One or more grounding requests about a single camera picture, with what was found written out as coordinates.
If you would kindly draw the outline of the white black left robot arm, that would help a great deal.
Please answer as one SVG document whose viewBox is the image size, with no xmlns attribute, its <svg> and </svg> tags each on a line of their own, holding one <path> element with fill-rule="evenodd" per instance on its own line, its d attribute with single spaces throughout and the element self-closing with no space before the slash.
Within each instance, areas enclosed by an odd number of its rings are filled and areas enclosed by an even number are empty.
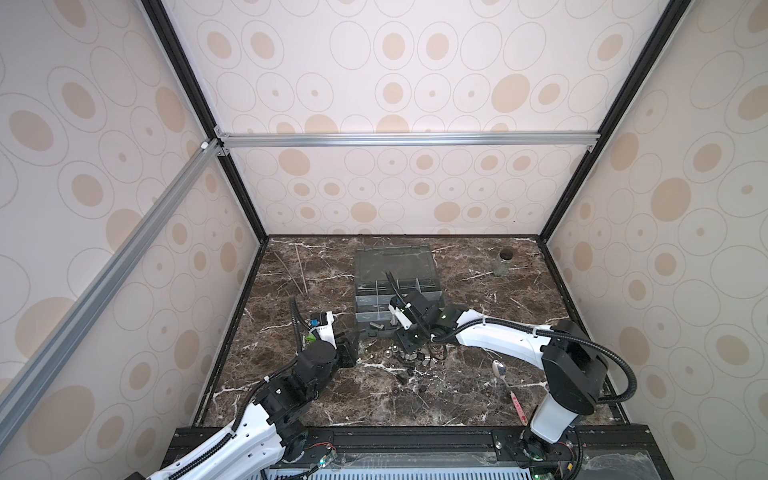
<svg viewBox="0 0 768 480">
<path fill-rule="evenodd" d="M 305 320 L 294 297 L 289 311 L 295 357 L 249 390 L 229 424 L 152 479 L 247 479 L 303 455 L 308 433 L 300 417 L 338 370 L 356 365 L 359 335 L 335 332 L 331 312 Z"/>
</svg>

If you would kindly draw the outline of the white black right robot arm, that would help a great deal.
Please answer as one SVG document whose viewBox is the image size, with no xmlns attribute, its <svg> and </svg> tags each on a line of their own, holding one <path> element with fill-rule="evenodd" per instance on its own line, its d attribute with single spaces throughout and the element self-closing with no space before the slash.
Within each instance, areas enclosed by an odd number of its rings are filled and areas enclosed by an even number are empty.
<svg viewBox="0 0 768 480">
<path fill-rule="evenodd" d="M 392 272 L 385 273 L 394 296 L 388 308 L 407 351 L 455 344 L 514 357 L 541 370 L 548 393 L 522 434 L 527 455 L 557 444 L 565 431 L 596 407 L 632 399 L 638 379 L 617 353 L 588 338 L 579 325 L 563 319 L 554 326 L 496 318 L 460 305 L 439 306 L 421 292 L 404 294 Z"/>
</svg>

